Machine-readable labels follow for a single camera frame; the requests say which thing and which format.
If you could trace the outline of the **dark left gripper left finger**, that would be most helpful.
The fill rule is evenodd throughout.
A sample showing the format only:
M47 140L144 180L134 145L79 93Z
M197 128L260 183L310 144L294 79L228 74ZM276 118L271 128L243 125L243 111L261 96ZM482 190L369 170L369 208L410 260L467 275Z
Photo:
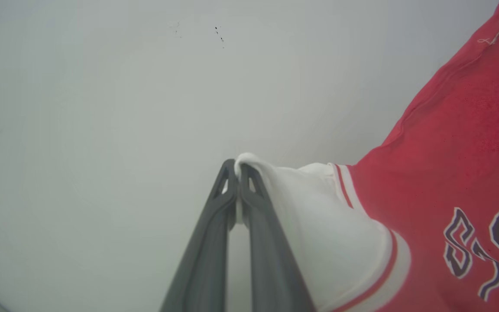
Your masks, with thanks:
M236 223L234 159L222 164L169 286L162 312L226 310L228 237Z

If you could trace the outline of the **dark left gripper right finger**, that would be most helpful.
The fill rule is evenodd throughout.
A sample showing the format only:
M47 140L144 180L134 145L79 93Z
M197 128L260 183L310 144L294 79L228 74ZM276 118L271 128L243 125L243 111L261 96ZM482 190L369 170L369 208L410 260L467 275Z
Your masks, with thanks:
M252 310L315 311L261 174L242 164L240 178L240 197L251 245Z

